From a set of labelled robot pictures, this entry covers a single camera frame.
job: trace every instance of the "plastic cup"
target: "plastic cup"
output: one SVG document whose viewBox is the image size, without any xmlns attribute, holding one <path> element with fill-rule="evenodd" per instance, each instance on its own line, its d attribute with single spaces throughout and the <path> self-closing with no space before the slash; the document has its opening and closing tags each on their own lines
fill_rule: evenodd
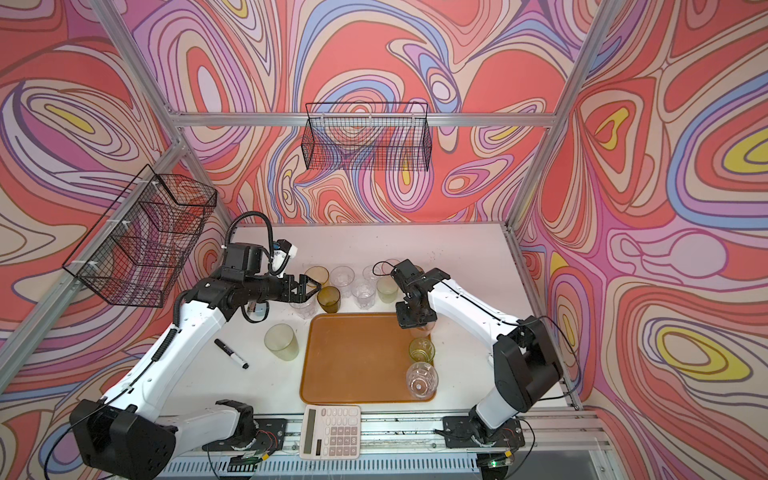
<svg viewBox="0 0 768 480">
<path fill-rule="evenodd" d="M 362 310 L 367 310 L 376 303 L 376 287 L 368 280 L 359 279 L 352 286 L 355 303 Z"/>
<path fill-rule="evenodd" d="M 379 291 L 379 298 L 384 303 L 392 303 L 397 298 L 399 291 L 397 283 L 390 276 L 382 276 L 376 282 L 376 289 Z"/>
<path fill-rule="evenodd" d="M 429 339 L 413 339 L 408 354 L 414 362 L 430 363 L 435 359 L 435 345 Z"/>
<path fill-rule="evenodd" d="M 324 266 L 311 266 L 310 268 L 306 269 L 304 275 L 307 275 L 312 280 L 319 282 L 322 286 L 330 285 L 330 275 L 328 274 L 328 269 Z"/>
<path fill-rule="evenodd" d="M 326 311 L 326 313 L 336 313 L 339 311 L 339 301 L 341 293 L 334 286 L 325 286 L 317 293 L 317 303 Z"/>
<path fill-rule="evenodd" d="M 290 362 L 299 355 L 299 342 L 290 325 L 278 323 L 266 331 L 264 346 L 275 356 Z"/>
<path fill-rule="evenodd" d="M 437 370 L 427 362 L 416 362 L 406 372 L 406 385 L 417 399 L 428 399 L 437 390 Z"/>
<path fill-rule="evenodd" d="M 317 301 L 314 298 L 310 298 L 304 303 L 288 303 L 303 319 L 310 319 L 315 316 L 317 312 Z"/>
<path fill-rule="evenodd" d="M 437 322 L 429 322 L 424 326 L 418 326 L 415 329 L 408 329 L 408 331 L 411 333 L 413 338 L 421 339 L 432 334 L 432 329 L 435 328 L 435 323 Z"/>
<path fill-rule="evenodd" d="M 348 266 L 338 266 L 331 270 L 331 285 L 339 289 L 342 298 L 352 296 L 353 281 L 355 281 L 355 270 Z"/>
</svg>

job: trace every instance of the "calculator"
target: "calculator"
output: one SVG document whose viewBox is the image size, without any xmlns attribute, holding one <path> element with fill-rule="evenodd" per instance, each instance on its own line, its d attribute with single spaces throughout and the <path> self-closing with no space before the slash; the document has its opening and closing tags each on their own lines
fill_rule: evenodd
<svg viewBox="0 0 768 480">
<path fill-rule="evenodd" d="M 360 407 L 307 405 L 301 422 L 299 457 L 354 460 L 360 456 Z"/>
</svg>

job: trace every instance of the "clear glass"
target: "clear glass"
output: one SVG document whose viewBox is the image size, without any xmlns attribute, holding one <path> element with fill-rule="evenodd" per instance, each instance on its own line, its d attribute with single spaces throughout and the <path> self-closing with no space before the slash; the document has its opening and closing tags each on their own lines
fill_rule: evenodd
<svg viewBox="0 0 768 480">
<path fill-rule="evenodd" d="M 373 272 L 373 265 L 368 265 L 366 268 L 362 269 L 362 278 L 376 285 L 379 276 Z"/>
<path fill-rule="evenodd" d="M 417 399 L 428 399 L 437 390 L 437 370 L 427 362 L 416 362 L 406 372 L 406 385 Z"/>
<path fill-rule="evenodd" d="M 376 289 L 379 291 L 379 298 L 384 303 L 392 303 L 397 298 L 399 289 L 397 283 L 390 276 L 382 276 L 376 282 Z"/>
<path fill-rule="evenodd" d="M 303 319 L 310 319 L 317 312 L 317 300 L 310 298 L 304 303 L 288 303 Z"/>
<path fill-rule="evenodd" d="M 352 282 L 355 281 L 355 270 L 348 266 L 338 266 L 331 270 L 331 285 L 339 289 L 342 298 L 352 296 Z"/>
<path fill-rule="evenodd" d="M 435 328 L 435 324 L 437 322 L 429 322 L 424 326 L 417 327 L 415 329 L 408 329 L 408 331 L 411 333 L 411 336 L 415 339 L 422 339 L 425 336 L 429 336 L 432 334 L 432 329 Z"/>
<path fill-rule="evenodd" d="M 376 287 L 368 280 L 356 280 L 352 285 L 352 295 L 355 296 L 355 303 L 362 310 L 367 310 L 376 303 Z"/>
<path fill-rule="evenodd" d="M 330 275 L 328 275 L 328 269 L 324 266 L 311 266 L 310 268 L 306 269 L 304 275 L 307 275 L 309 278 L 315 280 L 316 282 L 320 282 L 322 286 L 330 285 Z"/>
</svg>

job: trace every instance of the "colorful backdrop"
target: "colorful backdrop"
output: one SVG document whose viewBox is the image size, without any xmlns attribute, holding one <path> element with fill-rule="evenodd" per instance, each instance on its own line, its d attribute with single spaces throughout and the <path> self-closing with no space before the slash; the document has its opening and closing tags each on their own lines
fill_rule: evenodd
<svg viewBox="0 0 768 480">
<path fill-rule="evenodd" d="M 629 1 L 515 223 L 629 478 L 768 478 L 766 113 L 767 3 Z"/>
<path fill-rule="evenodd" d="M 191 112 L 411 100 L 446 113 L 553 111 L 596 9 L 554 0 L 121 5 L 170 106 Z M 439 222 L 506 220 L 542 129 L 433 129 L 428 174 L 305 172 L 301 128 L 186 134 L 234 214 Z"/>
<path fill-rule="evenodd" d="M 0 2 L 0 348 L 61 273 L 86 230 L 168 139 L 87 2 Z M 212 218 L 176 286 L 216 263 Z M 0 395 L 0 478 L 43 478 L 42 462 L 80 399 L 96 399 L 170 322 L 90 290 Z M 95 478 L 68 436 L 52 478 Z"/>
</svg>

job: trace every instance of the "frosted cup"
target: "frosted cup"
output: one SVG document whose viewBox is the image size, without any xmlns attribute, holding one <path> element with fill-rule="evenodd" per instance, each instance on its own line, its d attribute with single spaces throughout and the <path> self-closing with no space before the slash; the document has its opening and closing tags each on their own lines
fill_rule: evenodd
<svg viewBox="0 0 768 480">
<path fill-rule="evenodd" d="M 406 372 L 406 385 L 417 399 L 428 399 L 437 390 L 437 370 L 427 362 L 416 362 Z"/>
<path fill-rule="evenodd" d="M 379 291 L 379 298 L 384 303 L 392 303 L 397 299 L 397 283 L 390 276 L 382 276 L 376 282 L 376 289 Z"/>
<path fill-rule="evenodd" d="M 278 323 L 264 336 L 264 346 L 275 356 L 286 362 L 290 362 L 299 355 L 299 342 L 290 325 Z"/>
<path fill-rule="evenodd" d="M 304 303 L 289 303 L 288 305 L 291 305 L 291 308 L 293 308 L 303 319 L 314 317 L 318 307 L 317 300 L 314 297 Z"/>
<path fill-rule="evenodd" d="M 342 298 L 352 296 L 352 282 L 355 280 L 355 271 L 348 266 L 338 266 L 331 270 L 331 285 L 339 289 Z"/>
<path fill-rule="evenodd" d="M 368 280 L 359 279 L 352 285 L 352 295 L 361 310 L 367 310 L 376 303 L 376 287 Z"/>
</svg>

